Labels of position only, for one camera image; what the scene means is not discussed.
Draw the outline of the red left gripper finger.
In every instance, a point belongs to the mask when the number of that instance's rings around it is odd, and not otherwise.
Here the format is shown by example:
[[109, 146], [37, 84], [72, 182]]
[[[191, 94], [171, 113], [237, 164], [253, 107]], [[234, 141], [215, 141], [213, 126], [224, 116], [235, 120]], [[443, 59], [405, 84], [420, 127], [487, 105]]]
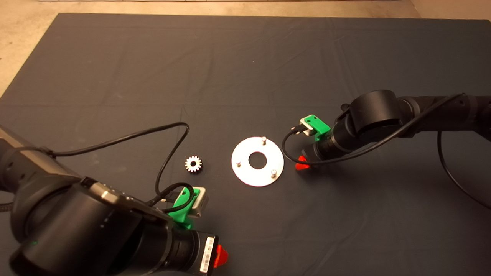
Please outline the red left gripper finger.
[[214, 258], [214, 268], [218, 268], [227, 263], [228, 261], [228, 252], [222, 247], [216, 247], [216, 256]]

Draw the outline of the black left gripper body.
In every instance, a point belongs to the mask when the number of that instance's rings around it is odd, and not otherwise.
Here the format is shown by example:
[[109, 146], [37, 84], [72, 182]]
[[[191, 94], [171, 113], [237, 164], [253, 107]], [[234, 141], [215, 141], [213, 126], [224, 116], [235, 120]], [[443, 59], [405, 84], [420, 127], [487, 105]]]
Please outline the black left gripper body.
[[189, 229], [172, 229], [171, 271], [213, 274], [219, 236]]

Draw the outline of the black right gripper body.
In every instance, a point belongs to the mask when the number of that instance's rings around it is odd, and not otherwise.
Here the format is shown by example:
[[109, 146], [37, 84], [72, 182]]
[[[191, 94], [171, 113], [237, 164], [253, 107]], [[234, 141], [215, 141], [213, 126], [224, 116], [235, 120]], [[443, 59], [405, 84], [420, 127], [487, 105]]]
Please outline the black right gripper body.
[[346, 138], [345, 133], [332, 132], [323, 139], [307, 146], [307, 161], [313, 163], [347, 155]]

